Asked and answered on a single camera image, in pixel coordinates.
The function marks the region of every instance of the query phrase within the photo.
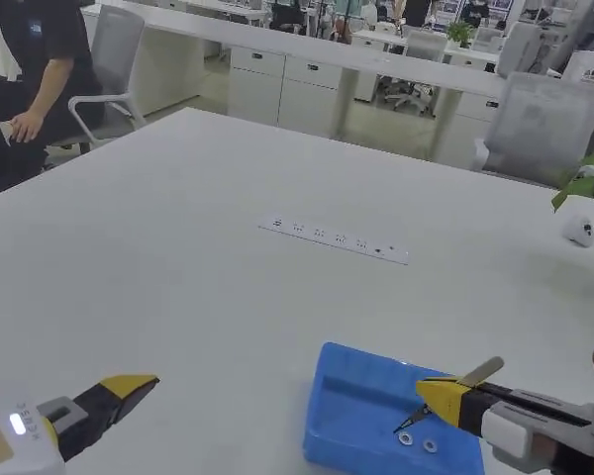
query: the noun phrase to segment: chair armrest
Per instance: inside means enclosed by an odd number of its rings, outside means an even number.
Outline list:
[[[128,110],[118,106],[118,103],[120,102],[125,104],[128,107]],[[101,94],[98,96],[73,96],[68,100],[68,110],[70,111],[70,114],[72,114],[72,116],[75,118],[77,124],[79,124],[79,127],[84,132],[84,134],[87,135],[90,141],[94,144],[99,144],[101,143],[101,141],[92,134],[92,131],[88,128],[86,123],[83,121],[83,119],[79,116],[79,113],[77,112],[77,105],[84,103],[112,104],[117,109],[120,109],[122,112],[132,116],[139,123],[139,127],[142,127],[147,124],[147,121],[143,117],[143,114],[139,112],[139,108],[135,104],[132,94],[129,92],[124,94]]]
[[[484,139],[475,139],[475,158],[471,164],[471,171],[482,171],[488,160],[488,148],[484,144]]]

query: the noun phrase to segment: hand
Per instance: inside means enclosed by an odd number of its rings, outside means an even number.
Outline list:
[[[13,127],[11,139],[15,142],[30,142],[38,136],[43,123],[44,116],[35,111],[29,110],[18,114],[11,119],[11,126]]]

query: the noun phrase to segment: office chair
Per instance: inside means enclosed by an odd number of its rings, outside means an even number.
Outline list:
[[[403,54],[418,59],[442,62],[445,55],[446,41],[446,37],[442,35],[422,30],[411,30]],[[394,89],[395,92],[385,95],[385,102],[395,100],[394,110],[409,102],[414,104],[422,115],[430,110],[432,99],[430,87],[408,81],[399,81],[390,86],[390,91]]]
[[[476,140],[473,170],[557,187],[594,131],[594,86],[522,72],[507,81],[497,115]]]
[[[272,20],[269,25],[270,30],[276,30],[285,33],[294,33],[296,35],[306,35],[306,14],[301,11],[298,5],[282,5],[273,3]],[[290,25],[290,29],[283,28],[284,25]]]
[[[103,86],[102,94],[70,98],[68,109],[83,134],[67,137],[53,146],[68,148],[79,144],[79,151],[85,153],[92,144],[99,146],[147,123],[129,89],[144,27],[144,19],[135,13],[107,5],[101,6],[92,44],[92,61]],[[77,111],[77,106],[85,103],[103,103],[105,107],[101,125],[92,130]]]
[[[376,14],[379,22],[387,21],[387,7],[385,5],[378,5],[376,7]]]

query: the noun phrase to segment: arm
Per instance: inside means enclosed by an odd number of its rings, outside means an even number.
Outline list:
[[[49,63],[31,107],[11,120],[11,138],[16,142],[29,142],[38,136],[50,108],[66,86],[82,40],[81,14],[75,2],[36,1],[44,4],[42,24]]]
[[[11,120],[11,137],[16,142],[30,142],[38,136],[44,119],[70,77],[72,59],[51,59],[44,70],[42,84],[31,107]]]

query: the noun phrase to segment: white cabinet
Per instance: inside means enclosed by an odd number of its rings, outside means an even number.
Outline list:
[[[285,56],[247,47],[231,50],[229,115],[277,125]]]
[[[277,125],[281,78],[231,69],[229,76],[229,115],[248,121]]]
[[[234,47],[229,115],[314,136],[331,137],[339,114],[343,69],[245,47]]]
[[[337,89],[342,69],[338,66],[308,61],[299,57],[287,57],[285,79]]]
[[[269,76],[281,78],[284,75],[283,54],[259,51],[247,47],[233,47],[231,50],[231,67],[247,71],[261,72]]]
[[[385,51],[387,44],[383,42],[376,42],[374,40],[363,40],[361,38],[354,38],[352,40],[353,47],[359,48],[370,48],[379,51]],[[356,84],[356,91],[354,93],[354,99],[360,101],[372,102],[374,98],[374,92],[376,92],[376,84],[378,75],[362,71],[358,75],[358,83]]]
[[[313,136],[331,137],[342,69],[286,58],[278,125]]]
[[[313,136],[329,137],[337,90],[284,78],[279,127]]]
[[[475,140],[486,137],[498,106],[495,98],[462,93],[436,162],[470,170],[475,162]]]

